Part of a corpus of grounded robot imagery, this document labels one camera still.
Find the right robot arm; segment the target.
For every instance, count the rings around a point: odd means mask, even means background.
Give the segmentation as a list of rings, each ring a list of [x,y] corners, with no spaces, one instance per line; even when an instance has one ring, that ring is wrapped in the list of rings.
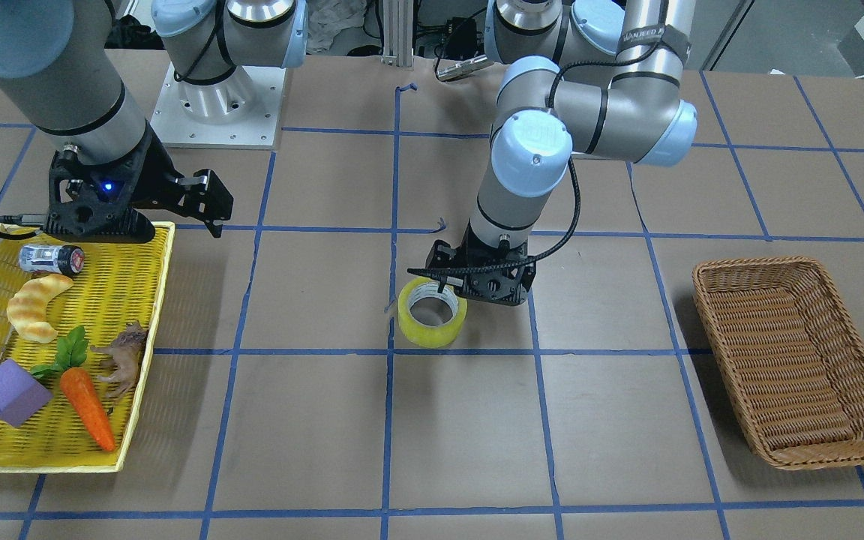
[[[143,214],[162,209],[220,237],[234,198],[212,169],[183,175],[105,52],[113,1],[0,1],[0,90],[55,145],[41,213],[0,215],[0,239],[146,243]],[[223,117],[247,112],[247,66],[297,68],[308,44],[305,1],[154,1],[154,30],[195,119],[223,95]]]

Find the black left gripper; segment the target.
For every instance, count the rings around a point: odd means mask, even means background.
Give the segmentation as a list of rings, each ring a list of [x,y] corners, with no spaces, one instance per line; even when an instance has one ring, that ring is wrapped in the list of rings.
[[[428,255],[428,268],[442,273],[446,270],[473,268],[473,272],[435,277],[451,284],[461,298],[498,305],[522,305],[536,276],[536,264],[524,264],[527,244],[511,248],[501,241],[494,248],[481,240],[467,226],[462,242],[455,246],[435,241]]]

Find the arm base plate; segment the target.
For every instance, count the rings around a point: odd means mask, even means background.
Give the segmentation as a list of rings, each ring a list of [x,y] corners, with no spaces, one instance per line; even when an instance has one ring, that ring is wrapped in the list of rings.
[[[239,66],[225,81],[192,85],[169,68],[148,123],[169,148],[274,150],[289,74]]]

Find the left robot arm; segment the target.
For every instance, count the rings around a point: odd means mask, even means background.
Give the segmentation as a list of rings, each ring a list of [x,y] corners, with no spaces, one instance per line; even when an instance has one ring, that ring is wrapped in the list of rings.
[[[530,233],[572,160],[674,167],[698,113],[681,98],[692,1],[490,1],[484,52],[506,66],[490,156],[462,242],[436,241],[412,274],[465,299],[524,303],[548,250]]]

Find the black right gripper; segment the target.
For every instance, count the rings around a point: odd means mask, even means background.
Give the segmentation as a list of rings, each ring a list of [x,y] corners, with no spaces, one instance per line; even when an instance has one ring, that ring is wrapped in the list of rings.
[[[142,209],[194,218],[219,239],[234,206],[213,169],[182,177],[148,125],[133,150],[110,163],[87,165],[79,151],[56,151],[49,198],[42,233],[67,243],[150,242],[155,226]]]

